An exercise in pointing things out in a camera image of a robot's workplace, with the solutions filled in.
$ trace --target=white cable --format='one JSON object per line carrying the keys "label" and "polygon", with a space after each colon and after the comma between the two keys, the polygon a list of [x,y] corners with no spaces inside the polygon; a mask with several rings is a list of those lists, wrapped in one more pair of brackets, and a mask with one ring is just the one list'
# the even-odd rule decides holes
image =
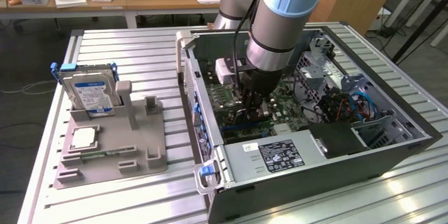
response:
{"label": "white cable", "polygon": [[21,90],[16,90],[16,91],[5,91],[5,90],[0,90],[1,93],[4,94],[16,94],[16,93],[24,93],[24,94],[45,94],[45,93],[49,93],[52,91],[55,91],[55,89],[52,90],[48,90],[48,91],[44,91],[44,92],[27,92],[28,89],[33,88],[35,86],[37,85],[41,85],[41,84],[45,84],[45,83],[51,83],[51,82],[56,82],[56,80],[49,80],[49,81],[40,81],[37,83],[32,83],[32,84],[28,84],[25,85]]}

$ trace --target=blue cable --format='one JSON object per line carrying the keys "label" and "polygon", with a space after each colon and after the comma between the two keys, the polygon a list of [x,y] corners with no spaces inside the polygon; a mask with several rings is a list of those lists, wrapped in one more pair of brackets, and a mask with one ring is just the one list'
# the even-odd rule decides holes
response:
{"label": "blue cable", "polygon": [[355,107],[355,100],[353,100],[353,97],[352,97],[352,96],[355,96],[355,95],[357,95],[357,96],[365,98],[365,100],[367,100],[368,103],[371,104],[371,107],[373,108],[373,118],[376,118],[377,110],[376,110],[376,106],[375,106],[375,104],[373,104],[373,101],[372,101],[371,97],[369,97],[365,93],[363,93],[363,92],[360,92],[360,91],[355,91],[355,92],[349,95],[349,104],[351,104],[352,110],[356,109],[356,107]]}

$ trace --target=sticker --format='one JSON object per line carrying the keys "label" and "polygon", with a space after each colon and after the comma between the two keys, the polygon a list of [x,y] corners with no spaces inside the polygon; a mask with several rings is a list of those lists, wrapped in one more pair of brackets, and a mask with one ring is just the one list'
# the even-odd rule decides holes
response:
{"label": "sticker", "polygon": [[117,10],[117,9],[123,9],[123,6],[103,6],[101,9],[104,9],[104,10]]}
{"label": "sticker", "polygon": [[260,145],[259,149],[271,173],[305,165],[292,140]]}
{"label": "sticker", "polygon": [[251,152],[259,149],[259,143],[243,144],[243,150]]}
{"label": "sticker", "polygon": [[75,84],[84,108],[92,113],[104,113],[112,110],[109,96],[104,93],[104,81],[80,82]]}

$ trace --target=red cable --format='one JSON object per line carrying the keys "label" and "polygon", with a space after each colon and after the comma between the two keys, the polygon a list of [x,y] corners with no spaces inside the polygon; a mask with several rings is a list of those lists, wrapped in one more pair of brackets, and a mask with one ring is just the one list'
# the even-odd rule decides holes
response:
{"label": "red cable", "polygon": [[371,115],[369,115],[364,110],[361,111],[363,107],[361,107],[360,104],[357,104],[357,106],[359,106],[359,108],[360,108],[359,113],[360,113],[361,115],[364,115],[364,116],[369,119],[369,118],[371,118]]}
{"label": "red cable", "polygon": [[337,116],[336,116],[336,121],[339,120],[339,116],[341,114],[341,107],[343,107],[343,103],[347,99],[343,99],[341,103],[339,104],[339,109],[337,109]]}

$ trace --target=hard drive label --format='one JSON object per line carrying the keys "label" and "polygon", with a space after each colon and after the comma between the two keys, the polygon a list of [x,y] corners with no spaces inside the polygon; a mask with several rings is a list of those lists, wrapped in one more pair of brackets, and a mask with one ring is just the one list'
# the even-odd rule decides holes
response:
{"label": "hard drive label", "polygon": [[107,88],[104,81],[80,82],[75,87],[87,111],[104,113],[112,110],[111,98],[104,93]]}
{"label": "hard drive label", "polygon": [[292,140],[259,145],[259,149],[268,171],[272,173],[305,164]]}

